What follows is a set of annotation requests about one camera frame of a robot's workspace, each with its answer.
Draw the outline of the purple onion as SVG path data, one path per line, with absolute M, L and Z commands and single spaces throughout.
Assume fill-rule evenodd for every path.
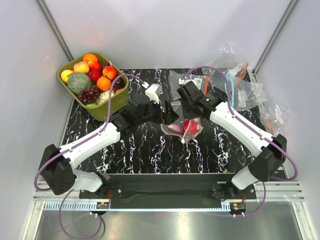
M 185 132 L 184 128 L 182 125 L 178 124 L 170 124 L 167 126 L 171 131 L 178 133 L 178 134 L 183 134 Z

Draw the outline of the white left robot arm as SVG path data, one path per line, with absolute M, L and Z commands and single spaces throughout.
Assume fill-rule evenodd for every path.
M 153 100 L 130 100 L 107 118 L 104 125 L 84 137 L 61 147 L 54 144 L 47 146 L 34 177 L 34 187 L 42 190 L 38 186 L 38 178 L 42 177 L 55 195 L 69 190 L 83 190 L 103 198 L 108 193 L 104 178 L 95 172 L 77 170 L 77 166 L 101 149 L 119 142 L 123 136 L 133 133 L 139 125 L 147 122 L 170 125 L 178 118 L 168 100 L 164 102 L 164 110 Z

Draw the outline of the red apple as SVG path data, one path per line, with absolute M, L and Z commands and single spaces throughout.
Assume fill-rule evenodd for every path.
M 188 135 L 191 135 L 191 136 L 197 135 L 202 130 L 200 120 L 197 118 L 186 120 L 183 124 L 183 130 Z

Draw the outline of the dotted clear zip bag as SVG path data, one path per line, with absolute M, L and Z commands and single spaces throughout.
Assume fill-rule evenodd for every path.
M 185 119 L 180 101 L 174 101 L 171 106 L 179 118 L 170 125 L 161 124 L 160 127 L 166 135 L 177 136 L 182 144 L 195 139 L 203 130 L 200 118 Z

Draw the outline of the orange tangerine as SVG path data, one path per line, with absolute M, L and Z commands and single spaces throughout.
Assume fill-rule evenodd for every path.
M 96 82 L 97 87 L 103 92 L 109 91 L 111 84 L 112 81 L 105 76 L 101 76 Z

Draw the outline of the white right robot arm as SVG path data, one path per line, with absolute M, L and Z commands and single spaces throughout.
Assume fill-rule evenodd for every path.
M 228 105 L 225 92 L 214 88 L 204 94 L 193 81 L 177 89 L 183 116 L 186 119 L 207 119 L 227 130 L 254 156 L 254 160 L 239 170 L 227 185 L 228 195 L 239 198 L 245 188 L 258 181 L 267 182 L 284 163 L 287 139 L 263 131 Z

